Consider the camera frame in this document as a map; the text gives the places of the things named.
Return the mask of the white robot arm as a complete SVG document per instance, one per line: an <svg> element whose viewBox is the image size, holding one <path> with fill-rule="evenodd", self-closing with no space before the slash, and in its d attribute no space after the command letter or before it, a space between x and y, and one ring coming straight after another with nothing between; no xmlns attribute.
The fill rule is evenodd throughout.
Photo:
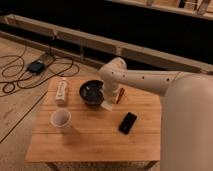
<svg viewBox="0 0 213 171"><path fill-rule="evenodd" d="M213 171L213 75L129 70L116 57L99 76L107 102L120 84L161 97L160 171Z"/></svg>

